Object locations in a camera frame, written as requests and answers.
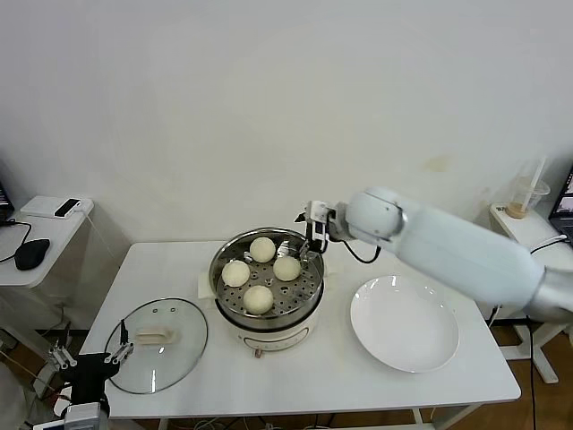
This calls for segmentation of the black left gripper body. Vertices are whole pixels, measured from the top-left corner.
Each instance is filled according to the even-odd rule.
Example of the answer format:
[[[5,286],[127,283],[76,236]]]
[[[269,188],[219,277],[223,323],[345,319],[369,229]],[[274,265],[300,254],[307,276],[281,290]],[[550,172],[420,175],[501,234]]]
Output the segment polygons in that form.
[[[117,364],[109,353],[79,355],[76,365],[65,370],[65,381],[71,384],[72,403],[99,402],[105,397],[106,380],[117,374]]]

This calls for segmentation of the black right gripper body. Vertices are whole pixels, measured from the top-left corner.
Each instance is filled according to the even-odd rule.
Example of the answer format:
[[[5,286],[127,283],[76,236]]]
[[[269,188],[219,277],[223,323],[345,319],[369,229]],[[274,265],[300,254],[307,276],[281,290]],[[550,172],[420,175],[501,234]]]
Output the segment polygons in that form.
[[[329,244],[329,225],[312,219],[308,221],[306,242],[310,251],[326,251]]]

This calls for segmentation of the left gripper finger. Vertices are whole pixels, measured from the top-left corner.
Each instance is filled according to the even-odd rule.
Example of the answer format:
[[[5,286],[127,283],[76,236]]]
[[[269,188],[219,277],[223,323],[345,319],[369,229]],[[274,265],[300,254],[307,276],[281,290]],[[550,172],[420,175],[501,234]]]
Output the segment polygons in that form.
[[[52,363],[58,370],[66,370],[71,367],[76,367],[76,359],[66,347],[70,327],[70,324],[65,325],[63,332],[59,335],[55,344],[48,351]]]
[[[119,324],[119,346],[105,359],[106,364],[121,364],[132,352],[134,344],[129,340],[129,331],[126,328],[125,319]]]

